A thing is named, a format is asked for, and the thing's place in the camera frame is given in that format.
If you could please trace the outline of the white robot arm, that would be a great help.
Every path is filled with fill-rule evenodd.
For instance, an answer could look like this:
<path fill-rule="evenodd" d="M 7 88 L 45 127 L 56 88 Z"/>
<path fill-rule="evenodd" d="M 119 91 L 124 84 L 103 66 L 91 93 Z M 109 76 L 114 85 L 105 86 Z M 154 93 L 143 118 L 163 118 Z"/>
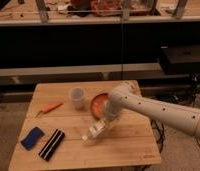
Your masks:
<path fill-rule="evenodd" d="M 200 140 L 200 109 L 144 98 L 134 91 L 132 82 L 122 82 L 110 90 L 105 116 L 114 120 L 123 108 L 129 109 Z"/>

